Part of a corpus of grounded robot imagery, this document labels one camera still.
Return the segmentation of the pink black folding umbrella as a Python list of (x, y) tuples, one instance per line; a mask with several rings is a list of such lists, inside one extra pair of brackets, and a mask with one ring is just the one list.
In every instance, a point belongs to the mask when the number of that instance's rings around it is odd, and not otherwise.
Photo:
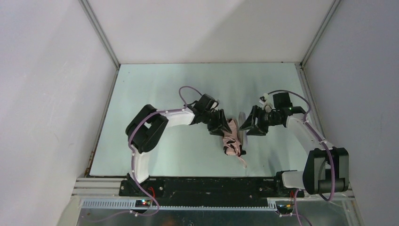
[(231, 132), (223, 133), (223, 152), (227, 156), (235, 156), (241, 163), (243, 168), (247, 168), (247, 162), (242, 158), (246, 155), (246, 151), (243, 149), (243, 139), (240, 135), (238, 122), (234, 118), (227, 119), (228, 126)]

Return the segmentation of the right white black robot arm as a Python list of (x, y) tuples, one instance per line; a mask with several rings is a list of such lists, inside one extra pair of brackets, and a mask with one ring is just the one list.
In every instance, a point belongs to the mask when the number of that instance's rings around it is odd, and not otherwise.
[(261, 106), (253, 106), (240, 126), (248, 136), (265, 136), (269, 127), (282, 125), (299, 141), (307, 153), (302, 171), (281, 171), (284, 187), (302, 189), (331, 201), (335, 193), (349, 188), (349, 153), (335, 147), (317, 131), (308, 119), (310, 103), (301, 95), (288, 90), (271, 91), (259, 98)]

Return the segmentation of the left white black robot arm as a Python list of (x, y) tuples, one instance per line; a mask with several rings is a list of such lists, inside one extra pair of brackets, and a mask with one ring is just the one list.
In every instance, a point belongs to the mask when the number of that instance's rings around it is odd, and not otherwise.
[(149, 178), (151, 151), (165, 130), (199, 123), (206, 124), (211, 135), (222, 136), (231, 131), (224, 111), (218, 109), (217, 101), (208, 94), (177, 109), (158, 110), (151, 104), (145, 105), (125, 130), (132, 151), (130, 177), (139, 184)]

